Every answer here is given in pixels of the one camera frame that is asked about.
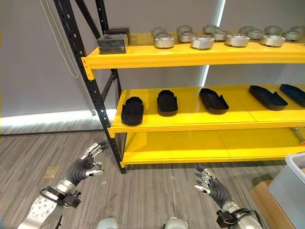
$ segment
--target white plastic bin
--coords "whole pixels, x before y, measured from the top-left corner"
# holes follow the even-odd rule
[[[268,189],[296,229],[305,229],[305,153],[288,155]]]

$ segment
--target shelving unit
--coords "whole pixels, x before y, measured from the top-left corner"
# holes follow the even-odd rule
[[[117,113],[108,128],[110,136],[116,133],[151,132],[151,131],[191,131],[247,129],[270,127],[305,126],[305,109],[279,90],[279,85],[262,85],[271,92],[277,91],[288,106],[282,111],[265,108],[249,92],[248,85],[209,87],[222,94],[230,109],[223,115],[210,114],[200,97],[200,87],[158,88],[123,90]],[[178,100],[178,113],[172,117],[158,114],[157,97],[161,90],[169,89]],[[144,104],[143,122],[138,126],[127,126],[121,122],[122,105],[131,96],[142,99]]]
[[[138,132],[127,134],[121,165],[278,160],[304,150],[288,128]]]
[[[100,34],[82,0],[76,0],[95,38]],[[234,48],[215,42],[210,50],[192,49],[177,43],[171,49],[156,49],[149,33],[131,34],[126,54],[99,55],[96,48],[86,55],[70,1],[54,0],[70,47],[88,89],[94,107],[122,173],[125,166],[150,163],[189,163],[283,159],[287,154],[305,150],[288,127],[305,126],[305,109],[280,92],[279,85],[263,85],[277,91],[288,102],[283,111],[270,111],[248,92],[248,85],[209,87],[223,94],[230,106],[223,115],[207,112],[199,99],[200,88],[171,88],[178,99],[178,114],[158,115],[159,89],[121,90],[117,68],[191,66],[240,63],[305,63],[305,37],[299,42],[285,42],[280,48],[249,42]],[[103,0],[96,0],[102,31],[109,29]],[[95,81],[95,69],[111,69],[102,93]],[[116,83],[117,114],[111,124],[104,100],[112,82]],[[121,123],[122,105],[131,96],[144,102],[143,123]],[[122,141],[120,133],[127,133]]]

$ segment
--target small sticker on floor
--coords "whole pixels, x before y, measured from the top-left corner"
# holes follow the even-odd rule
[[[54,178],[60,169],[60,166],[49,166],[44,172],[42,178]]]

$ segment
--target yellow metal shelf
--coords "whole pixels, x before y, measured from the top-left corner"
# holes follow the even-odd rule
[[[278,160],[302,151],[288,128],[139,132],[127,134],[121,165]]]
[[[247,47],[226,46],[215,42],[210,50],[196,50],[189,43],[177,43],[171,49],[156,49],[149,33],[131,34],[131,44],[126,54],[100,55],[96,48],[82,57],[89,80],[95,78],[93,69],[148,68],[192,66],[205,64],[239,63],[305,63],[305,38],[300,42],[285,42],[280,48],[249,42]]]
[[[277,91],[288,106],[282,111],[271,111],[259,103],[249,92],[248,85],[209,87],[219,95],[224,95],[230,109],[223,115],[208,113],[199,91],[201,88],[169,88],[177,96],[178,113],[172,117],[158,114],[157,97],[164,89],[123,90],[117,113],[109,133],[153,132],[153,131],[192,131],[219,129],[246,129],[305,126],[305,109],[279,90],[279,85],[262,85],[271,92]],[[298,85],[305,90],[305,85]],[[140,97],[144,103],[143,122],[137,126],[127,126],[121,122],[122,105],[131,96]]]

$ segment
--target black metal box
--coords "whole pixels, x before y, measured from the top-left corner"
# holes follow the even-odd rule
[[[104,32],[104,35],[106,34],[127,34],[128,44],[130,44],[130,33],[128,28],[108,29]]]
[[[127,34],[106,34],[98,40],[100,54],[125,54],[128,49]]]

